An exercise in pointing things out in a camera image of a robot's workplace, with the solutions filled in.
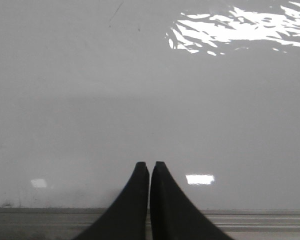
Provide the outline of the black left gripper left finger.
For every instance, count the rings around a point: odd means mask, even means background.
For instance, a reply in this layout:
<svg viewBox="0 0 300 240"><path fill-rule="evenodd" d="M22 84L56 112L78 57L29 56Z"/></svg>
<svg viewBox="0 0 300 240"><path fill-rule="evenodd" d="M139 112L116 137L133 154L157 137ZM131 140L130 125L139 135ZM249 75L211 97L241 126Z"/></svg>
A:
<svg viewBox="0 0 300 240"><path fill-rule="evenodd" d="M149 171L137 162L111 206L76 240L144 240L149 197Z"/></svg>

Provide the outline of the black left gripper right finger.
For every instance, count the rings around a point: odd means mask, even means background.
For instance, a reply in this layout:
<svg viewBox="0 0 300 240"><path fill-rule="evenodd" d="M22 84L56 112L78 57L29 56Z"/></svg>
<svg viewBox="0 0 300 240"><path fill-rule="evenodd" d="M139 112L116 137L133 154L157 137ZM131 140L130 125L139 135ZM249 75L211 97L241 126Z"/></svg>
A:
<svg viewBox="0 0 300 240"><path fill-rule="evenodd" d="M231 239L193 205L162 161L152 172L149 204L154 240Z"/></svg>

